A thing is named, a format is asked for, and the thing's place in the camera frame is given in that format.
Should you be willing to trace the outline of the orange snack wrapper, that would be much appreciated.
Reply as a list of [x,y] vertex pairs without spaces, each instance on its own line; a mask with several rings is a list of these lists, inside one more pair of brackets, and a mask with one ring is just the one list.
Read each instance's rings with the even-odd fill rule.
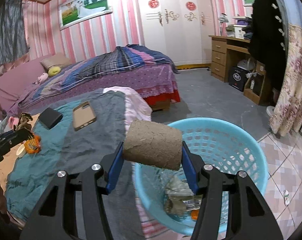
[[39,153],[41,151],[41,137],[39,135],[34,135],[32,139],[24,142],[24,147],[27,154]]

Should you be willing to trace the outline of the cardboard toilet roll tube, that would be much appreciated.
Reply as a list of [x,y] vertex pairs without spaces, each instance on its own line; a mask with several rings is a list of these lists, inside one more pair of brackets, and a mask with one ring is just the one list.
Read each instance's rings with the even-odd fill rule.
[[182,133],[157,122],[135,120],[124,141],[123,158],[177,171],[182,159]]

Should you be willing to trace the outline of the trash paper in basket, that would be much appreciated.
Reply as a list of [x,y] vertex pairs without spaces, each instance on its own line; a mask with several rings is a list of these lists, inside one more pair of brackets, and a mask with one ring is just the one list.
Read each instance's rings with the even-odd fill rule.
[[189,188],[186,179],[174,175],[165,186],[164,210],[170,215],[184,216],[193,210],[199,210],[202,195],[196,196]]

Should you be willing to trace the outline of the black wallet case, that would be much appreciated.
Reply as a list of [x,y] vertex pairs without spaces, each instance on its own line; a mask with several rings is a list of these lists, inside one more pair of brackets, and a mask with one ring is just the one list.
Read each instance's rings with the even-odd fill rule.
[[38,120],[44,125],[47,129],[52,129],[56,126],[63,118],[62,113],[48,107],[45,109],[38,117]]

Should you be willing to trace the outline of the pink plush toy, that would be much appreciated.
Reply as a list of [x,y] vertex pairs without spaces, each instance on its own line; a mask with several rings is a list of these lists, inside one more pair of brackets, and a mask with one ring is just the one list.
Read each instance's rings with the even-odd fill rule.
[[43,83],[44,81],[46,81],[48,79],[48,77],[49,77],[48,73],[42,73],[35,81],[35,84]]

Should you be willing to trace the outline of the blue plastic basket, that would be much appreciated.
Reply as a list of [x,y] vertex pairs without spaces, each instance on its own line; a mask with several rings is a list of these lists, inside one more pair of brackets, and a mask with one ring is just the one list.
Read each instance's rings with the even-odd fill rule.
[[[258,142],[242,128],[214,118],[188,118],[169,124],[179,129],[182,139],[193,154],[202,157],[218,170],[236,174],[245,171],[261,194],[265,193],[268,165]],[[135,164],[136,206],[143,224],[158,221],[164,230],[191,235],[195,220],[190,212],[182,216],[168,215],[164,210],[165,186],[174,176],[185,180],[183,170],[172,171]]]

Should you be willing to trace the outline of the tan phone case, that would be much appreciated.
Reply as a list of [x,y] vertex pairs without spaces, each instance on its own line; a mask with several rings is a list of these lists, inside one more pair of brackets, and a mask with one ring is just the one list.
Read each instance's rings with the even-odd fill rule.
[[73,128],[78,131],[97,120],[94,109],[89,101],[81,103],[73,109]]

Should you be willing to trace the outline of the yellow plush toy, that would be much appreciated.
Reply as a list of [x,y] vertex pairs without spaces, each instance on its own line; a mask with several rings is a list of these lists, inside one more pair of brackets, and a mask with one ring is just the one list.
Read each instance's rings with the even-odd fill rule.
[[48,76],[53,77],[61,72],[61,68],[59,66],[52,66],[48,70]]

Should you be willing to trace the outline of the brown pillow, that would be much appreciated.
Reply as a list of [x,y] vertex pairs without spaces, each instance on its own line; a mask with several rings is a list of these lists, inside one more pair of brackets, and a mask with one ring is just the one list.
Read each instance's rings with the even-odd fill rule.
[[57,53],[41,61],[41,65],[48,71],[51,67],[64,68],[71,65],[71,60],[62,53]]

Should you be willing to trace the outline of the grey window curtain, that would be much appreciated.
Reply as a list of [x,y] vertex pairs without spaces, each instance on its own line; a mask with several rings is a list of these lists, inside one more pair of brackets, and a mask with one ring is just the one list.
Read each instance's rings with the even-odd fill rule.
[[5,0],[0,7],[0,65],[16,61],[29,51],[22,0]]

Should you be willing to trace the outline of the floral curtain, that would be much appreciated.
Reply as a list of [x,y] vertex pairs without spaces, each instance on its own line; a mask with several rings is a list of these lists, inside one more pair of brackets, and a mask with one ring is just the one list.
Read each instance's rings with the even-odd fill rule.
[[282,89],[269,125],[281,137],[302,126],[302,27],[289,24],[287,64]]

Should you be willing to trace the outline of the framed wedding photo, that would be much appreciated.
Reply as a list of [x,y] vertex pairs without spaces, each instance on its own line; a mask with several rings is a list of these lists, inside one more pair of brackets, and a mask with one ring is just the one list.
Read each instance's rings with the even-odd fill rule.
[[111,0],[69,0],[58,7],[60,29],[112,12]]

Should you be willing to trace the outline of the black box under desk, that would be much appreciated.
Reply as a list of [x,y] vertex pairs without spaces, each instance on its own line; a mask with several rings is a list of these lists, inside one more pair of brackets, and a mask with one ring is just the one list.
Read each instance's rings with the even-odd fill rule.
[[248,70],[239,67],[231,67],[228,73],[228,84],[233,88],[243,92],[248,80]]

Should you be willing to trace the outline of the striped plaid quilt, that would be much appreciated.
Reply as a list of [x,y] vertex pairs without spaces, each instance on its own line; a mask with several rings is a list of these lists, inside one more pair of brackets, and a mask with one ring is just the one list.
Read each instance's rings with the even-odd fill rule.
[[165,54],[130,44],[67,66],[43,83],[31,85],[16,104],[26,109],[54,96],[112,86],[136,90],[151,106],[158,101],[180,102],[177,73],[175,64]]

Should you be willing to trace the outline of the bed with purple sheet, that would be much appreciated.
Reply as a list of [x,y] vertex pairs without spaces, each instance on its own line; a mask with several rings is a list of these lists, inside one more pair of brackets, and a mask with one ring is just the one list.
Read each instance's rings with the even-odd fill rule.
[[180,102],[173,61],[138,44],[116,47],[111,53],[70,64],[37,83],[43,63],[52,55],[21,64],[0,76],[0,109],[9,116],[48,106],[98,88],[129,87],[154,107],[160,101]]

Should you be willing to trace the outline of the wooden desk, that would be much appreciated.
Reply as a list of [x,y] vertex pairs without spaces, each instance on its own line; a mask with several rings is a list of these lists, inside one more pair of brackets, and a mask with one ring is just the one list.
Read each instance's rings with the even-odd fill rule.
[[244,96],[257,105],[266,105],[271,92],[265,67],[248,52],[250,41],[224,36],[210,36],[212,39],[211,75],[228,83],[231,67],[249,71],[243,91]]

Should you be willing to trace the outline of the black hanging coat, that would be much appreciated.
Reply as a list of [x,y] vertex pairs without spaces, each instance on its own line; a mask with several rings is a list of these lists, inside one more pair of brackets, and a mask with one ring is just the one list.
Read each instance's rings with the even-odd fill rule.
[[248,51],[265,66],[272,87],[280,90],[286,68],[286,49],[282,15],[276,0],[254,0]]

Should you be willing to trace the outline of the white wardrobe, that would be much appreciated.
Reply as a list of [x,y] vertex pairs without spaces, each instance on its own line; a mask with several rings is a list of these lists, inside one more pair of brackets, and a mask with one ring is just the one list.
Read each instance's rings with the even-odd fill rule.
[[138,0],[144,45],[176,66],[210,64],[214,19],[211,0]]

